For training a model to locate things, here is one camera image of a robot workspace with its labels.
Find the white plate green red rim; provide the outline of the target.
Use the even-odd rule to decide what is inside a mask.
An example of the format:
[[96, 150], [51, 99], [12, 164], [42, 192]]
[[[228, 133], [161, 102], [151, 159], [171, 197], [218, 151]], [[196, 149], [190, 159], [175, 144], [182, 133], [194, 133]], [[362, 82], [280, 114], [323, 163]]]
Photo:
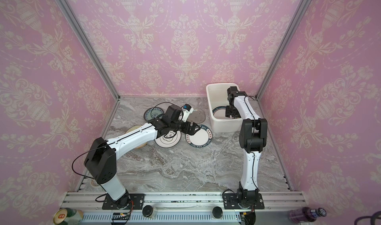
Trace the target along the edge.
[[212, 114], [216, 119], [227, 119], [225, 117], [226, 106], [218, 106], [212, 110]]

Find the white plate green text rim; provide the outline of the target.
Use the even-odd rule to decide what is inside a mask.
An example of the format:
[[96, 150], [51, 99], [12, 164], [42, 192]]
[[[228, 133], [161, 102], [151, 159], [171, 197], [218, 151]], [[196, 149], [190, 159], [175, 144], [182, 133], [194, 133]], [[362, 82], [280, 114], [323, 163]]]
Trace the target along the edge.
[[208, 146], [212, 138], [212, 131], [203, 124], [200, 125], [200, 130], [195, 135], [186, 135], [187, 143], [194, 148], [204, 148]]

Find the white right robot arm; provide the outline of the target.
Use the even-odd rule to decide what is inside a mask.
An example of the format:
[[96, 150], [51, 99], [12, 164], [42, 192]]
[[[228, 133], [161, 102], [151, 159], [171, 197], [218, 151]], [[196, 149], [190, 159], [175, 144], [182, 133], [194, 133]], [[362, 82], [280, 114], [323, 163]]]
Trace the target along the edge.
[[258, 186], [258, 170], [261, 154], [267, 145], [268, 122], [255, 113], [246, 92], [231, 86], [227, 89], [226, 117], [242, 119], [239, 145], [244, 151], [243, 173], [237, 190], [238, 204], [252, 210], [264, 209]]

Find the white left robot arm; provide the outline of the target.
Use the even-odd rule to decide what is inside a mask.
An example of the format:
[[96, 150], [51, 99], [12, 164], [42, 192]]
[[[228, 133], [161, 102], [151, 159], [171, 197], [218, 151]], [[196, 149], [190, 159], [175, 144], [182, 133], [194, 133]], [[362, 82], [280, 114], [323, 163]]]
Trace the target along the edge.
[[194, 109], [185, 104], [182, 107], [170, 105], [163, 115], [158, 115], [138, 129], [122, 136], [93, 141], [84, 160], [84, 165], [93, 179], [106, 191], [106, 197], [117, 209], [131, 205], [131, 197], [117, 176], [117, 161], [136, 147], [167, 135], [181, 132], [195, 135], [201, 127], [188, 121]]

